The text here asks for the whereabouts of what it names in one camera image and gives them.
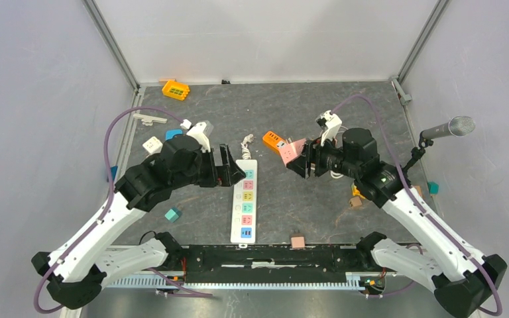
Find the pink cube socket adapter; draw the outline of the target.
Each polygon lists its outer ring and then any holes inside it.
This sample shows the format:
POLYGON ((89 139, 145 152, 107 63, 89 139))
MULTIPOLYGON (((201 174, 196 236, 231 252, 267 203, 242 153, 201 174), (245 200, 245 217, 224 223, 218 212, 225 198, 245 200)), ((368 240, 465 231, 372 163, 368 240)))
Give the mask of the pink cube socket adapter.
POLYGON ((308 140, 306 138, 303 138, 294 142, 286 143, 279 148, 279 154, 285 166, 302 155, 307 141, 308 140))

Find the white multicolour power strip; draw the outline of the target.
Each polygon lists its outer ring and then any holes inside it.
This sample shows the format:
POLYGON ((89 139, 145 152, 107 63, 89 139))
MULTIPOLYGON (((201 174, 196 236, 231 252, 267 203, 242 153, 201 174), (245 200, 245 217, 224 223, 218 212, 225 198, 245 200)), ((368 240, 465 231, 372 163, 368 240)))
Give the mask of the white multicolour power strip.
POLYGON ((233 187, 230 240, 233 244, 246 246, 256 241, 258 162, 240 159, 236 163, 244 171, 245 178, 233 187))

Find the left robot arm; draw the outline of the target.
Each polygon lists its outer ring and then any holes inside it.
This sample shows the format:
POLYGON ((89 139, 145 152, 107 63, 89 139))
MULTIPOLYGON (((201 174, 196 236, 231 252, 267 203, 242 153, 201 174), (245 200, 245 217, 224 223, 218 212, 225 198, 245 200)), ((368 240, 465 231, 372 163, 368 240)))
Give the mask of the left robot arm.
POLYGON ((39 287, 61 306, 78 309, 98 296, 109 284, 149 268, 177 268, 180 245, 169 233, 160 233, 122 252, 107 249, 128 227, 158 203, 185 186, 233 187, 245 179, 226 144, 220 146, 222 164, 213 150, 197 138, 178 135, 160 152, 127 169, 104 206, 66 243, 52 252, 37 252, 31 262, 42 276, 39 287))

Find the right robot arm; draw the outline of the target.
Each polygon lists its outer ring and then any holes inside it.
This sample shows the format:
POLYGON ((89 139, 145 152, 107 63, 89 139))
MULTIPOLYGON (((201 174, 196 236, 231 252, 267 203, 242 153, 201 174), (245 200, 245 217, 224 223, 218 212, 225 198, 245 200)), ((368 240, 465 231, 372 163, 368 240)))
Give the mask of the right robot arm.
POLYGON ((507 271, 498 254, 486 255, 450 228, 409 186, 405 173, 380 159, 376 140, 367 129, 345 131, 342 145, 321 137, 307 140, 286 167, 303 178, 335 172, 352 178, 362 196, 403 225, 427 250, 405 249, 374 232, 357 245, 357 264, 395 270, 431 291, 454 317, 469 317, 483 308, 507 271))

